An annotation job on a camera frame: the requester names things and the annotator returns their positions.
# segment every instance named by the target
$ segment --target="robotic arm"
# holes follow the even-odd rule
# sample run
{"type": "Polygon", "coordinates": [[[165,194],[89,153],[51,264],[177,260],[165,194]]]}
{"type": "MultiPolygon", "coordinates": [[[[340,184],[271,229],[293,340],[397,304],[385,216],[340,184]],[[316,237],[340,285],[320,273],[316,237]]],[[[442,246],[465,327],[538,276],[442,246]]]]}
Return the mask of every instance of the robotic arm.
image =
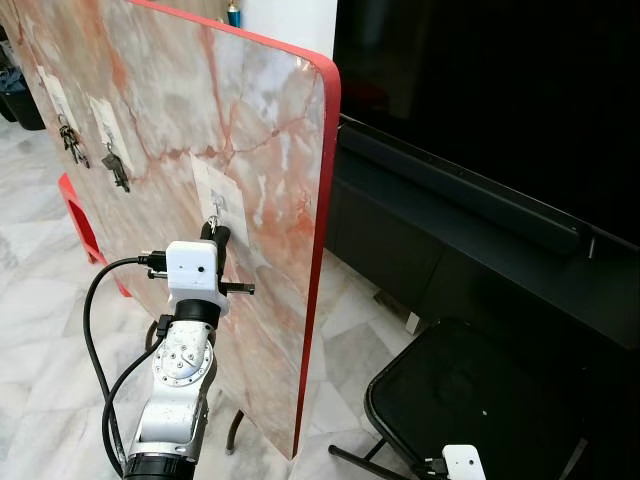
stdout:
{"type": "MultiPolygon", "coordinates": [[[[222,282],[230,235],[227,227],[207,222],[199,241],[172,242],[166,252],[154,251],[138,261],[150,267],[149,278],[168,280],[175,313],[159,321],[158,334],[164,339],[153,352],[153,390],[128,455],[120,459],[122,478],[193,478],[208,421],[207,392],[217,371],[213,348],[218,321],[229,312],[228,293],[255,291],[253,285],[222,282]]],[[[120,384],[119,379],[113,390],[120,384]]],[[[103,429],[112,415],[114,423],[114,395],[110,392],[105,406],[103,429]]]]}

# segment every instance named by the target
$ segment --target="marble board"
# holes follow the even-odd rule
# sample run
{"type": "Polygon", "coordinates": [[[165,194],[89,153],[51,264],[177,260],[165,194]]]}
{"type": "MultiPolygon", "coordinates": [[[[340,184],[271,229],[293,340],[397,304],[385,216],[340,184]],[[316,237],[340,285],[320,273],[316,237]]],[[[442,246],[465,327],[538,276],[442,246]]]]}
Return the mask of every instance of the marble board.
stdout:
{"type": "MultiPolygon", "coordinates": [[[[232,227],[225,277],[255,283],[256,295],[231,298],[216,382],[292,458],[333,172],[335,65],[146,1],[0,0],[0,21],[107,259],[196,239],[218,202],[232,227]],[[64,151],[59,113],[91,168],[64,151]],[[130,193],[101,162],[106,140],[130,193]]],[[[145,273],[118,278],[152,315],[169,313],[166,282],[145,273]]]]}

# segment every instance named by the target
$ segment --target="metal stand leg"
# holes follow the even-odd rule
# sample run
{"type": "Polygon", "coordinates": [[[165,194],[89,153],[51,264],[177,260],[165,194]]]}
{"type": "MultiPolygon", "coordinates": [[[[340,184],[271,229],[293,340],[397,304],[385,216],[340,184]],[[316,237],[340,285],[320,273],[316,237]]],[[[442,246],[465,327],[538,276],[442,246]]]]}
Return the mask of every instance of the metal stand leg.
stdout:
{"type": "Polygon", "coordinates": [[[378,453],[378,451],[384,446],[385,441],[380,440],[376,445],[367,453],[364,457],[358,457],[353,453],[349,453],[341,448],[336,447],[335,445],[329,445],[329,453],[331,455],[335,455],[336,457],[344,458],[345,460],[357,465],[358,467],[371,472],[380,478],[384,478],[385,480],[410,480],[407,477],[403,477],[402,475],[397,474],[396,472],[392,472],[391,470],[387,470],[380,465],[376,465],[370,460],[373,456],[378,453]]]}
{"type": "Polygon", "coordinates": [[[231,426],[229,427],[229,433],[227,434],[227,455],[232,455],[234,450],[236,449],[236,432],[238,431],[238,427],[240,426],[240,422],[243,418],[244,413],[242,412],[242,410],[238,410],[238,413],[236,413],[236,416],[234,417],[233,422],[231,422],[231,426]]]}

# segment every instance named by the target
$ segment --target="white sticker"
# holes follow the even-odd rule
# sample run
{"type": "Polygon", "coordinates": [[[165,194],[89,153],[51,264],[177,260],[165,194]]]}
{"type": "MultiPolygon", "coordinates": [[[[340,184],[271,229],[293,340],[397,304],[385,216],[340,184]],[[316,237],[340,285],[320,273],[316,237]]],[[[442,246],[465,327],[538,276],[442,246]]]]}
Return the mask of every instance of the white sticker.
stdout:
{"type": "Polygon", "coordinates": [[[62,89],[62,85],[60,84],[60,80],[55,75],[49,75],[45,72],[44,67],[38,65],[36,67],[38,73],[40,74],[40,78],[42,78],[42,82],[44,83],[44,88],[49,94],[49,98],[51,99],[51,103],[53,104],[53,109],[56,112],[56,115],[64,115],[69,126],[76,132],[80,132],[78,129],[78,122],[76,122],[75,117],[73,116],[73,112],[71,111],[71,107],[69,106],[69,102],[67,101],[67,96],[62,89]]]}
{"type": "Polygon", "coordinates": [[[96,118],[98,124],[98,130],[100,131],[100,139],[104,145],[111,144],[111,151],[120,157],[122,163],[129,169],[132,174],[135,174],[135,168],[129,152],[124,143],[124,137],[118,126],[116,120],[116,114],[113,111],[111,103],[104,98],[97,100],[93,97],[89,97],[89,103],[91,104],[91,110],[93,110],[93,116],[96,118]]]}
{"type": "Polygon", "coordinates": [[[242,191],[224,173],[207,165],[193,153],[190,156],[203,219],[217,213],[219,224],[231,230],[231,239],[249,247],[242,191]]]}

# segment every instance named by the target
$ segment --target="black tv screen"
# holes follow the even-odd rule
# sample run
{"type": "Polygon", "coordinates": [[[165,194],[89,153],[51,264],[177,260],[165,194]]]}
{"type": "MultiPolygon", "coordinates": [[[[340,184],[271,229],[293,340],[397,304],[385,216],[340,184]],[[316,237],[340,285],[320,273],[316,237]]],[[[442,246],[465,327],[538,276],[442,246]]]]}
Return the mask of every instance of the black tv screen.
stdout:
{"type": "Polygon", "coordinates": [[[342,112],[640,245],[640,2],[340,0],[342,112]]]}

